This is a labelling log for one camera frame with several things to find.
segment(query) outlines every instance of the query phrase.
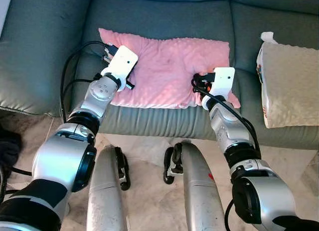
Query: gray sofa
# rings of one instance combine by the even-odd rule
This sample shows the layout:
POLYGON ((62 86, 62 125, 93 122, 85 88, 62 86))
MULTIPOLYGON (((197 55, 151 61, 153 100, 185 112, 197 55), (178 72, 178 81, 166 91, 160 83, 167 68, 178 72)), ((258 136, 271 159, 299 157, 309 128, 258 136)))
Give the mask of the gray sofa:
MULTIPOLYGON (((236 68, 233 91, 241 114, 263 145, 317 149, 319 127, 265 128, 255 72, 260 33, 273 31, 283 44, 319 48, 319 0, 11 0, 0 38, 0 108, 59 116, 59 83, 67 56, 79 44, 100 40, 98 28, 148 38, 198 37, 230 43, 236 68)), ((67 80, 91 79, 105 63, 99 47, 86 49, 67 80)), ((78 84, 68 108, 83 98, 78 84)), ((111 106, 100 132, 215 139, 208 113, 111 106)))

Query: tiled floor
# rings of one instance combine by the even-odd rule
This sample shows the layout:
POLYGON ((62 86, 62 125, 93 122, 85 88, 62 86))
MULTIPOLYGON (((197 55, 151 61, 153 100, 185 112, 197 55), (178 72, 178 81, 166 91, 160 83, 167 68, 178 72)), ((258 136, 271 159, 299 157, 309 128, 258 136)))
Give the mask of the tiled floor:
MULTIPOLYGON (((57 129, 60 120, 45 115, 25 116, 0 112, 0 123, 6 129, 22 135, 24 146, 15 166, 31 170, 36 150, 57 129)), ((122 194, 129 230, 187 230, 182 178, 175 179, 170 186, 162 181, 164 151, 179 141, 179 138, 98 134, 98 150, 111 143, 120 146, 128 157, 132 186, 122 194)), ((225 209, 231 200, 231 184, 224 157, 214 141, 193 139, 192 143, 197 145, 205 156, 225 209)), ((318 152, 265 146, 261 149, 263 159, 291 188, 296 200, 297 214, 304 219, 319 220, 318 152)), ((29 177, 12 174, 8 182, 13 188, 22 188, 29 181, 29 177)), ((70 213, 62 225, 63 231, 85 230, 87 200, 88 189, 72 195, 70 213)), ((234 209, 230 213, 230 228, 232 231, 255 230, 251 225, 239 220, 234 209)))

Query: silver cylindrical robot leg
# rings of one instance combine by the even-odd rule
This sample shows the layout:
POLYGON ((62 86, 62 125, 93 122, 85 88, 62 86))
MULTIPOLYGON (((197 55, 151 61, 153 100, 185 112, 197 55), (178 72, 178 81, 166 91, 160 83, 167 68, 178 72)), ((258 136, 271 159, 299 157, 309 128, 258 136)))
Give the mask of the silver cylindrical robot leg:
POLYGON ((189 231, 224 231, 224 211, 211 171, 199 149, 181 144, 184 196, 189 231))
POLYGON ((115 147, 99 154, 92 174, 87 231, 126 231, 115 147))

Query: beige pillow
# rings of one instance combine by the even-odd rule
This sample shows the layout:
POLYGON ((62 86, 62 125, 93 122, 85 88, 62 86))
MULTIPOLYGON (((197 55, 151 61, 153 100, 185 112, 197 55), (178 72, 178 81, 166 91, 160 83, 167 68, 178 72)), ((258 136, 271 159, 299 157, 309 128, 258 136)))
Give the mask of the beige pillow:
POLYGON ((267 128, 319 125, 319 51, 264 42, 257 59, 267 128))

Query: pink minky fabric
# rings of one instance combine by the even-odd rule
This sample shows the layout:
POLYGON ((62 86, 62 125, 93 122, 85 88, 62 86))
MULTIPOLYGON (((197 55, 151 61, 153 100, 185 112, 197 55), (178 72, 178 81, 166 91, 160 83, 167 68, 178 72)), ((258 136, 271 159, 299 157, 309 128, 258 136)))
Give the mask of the pink minky fabric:
MULTIPOLYGON (((139 57, 129 81, 133 90, 117 92, 111 104, 132 108, 179 109, 201 105, 190 83, 195 73, 229 66, 228 42, 199 38, 156 40, 99 28, 104 43, 127 46, 139 57)), ((240 107, 229 93, 228 101, 240 107)))

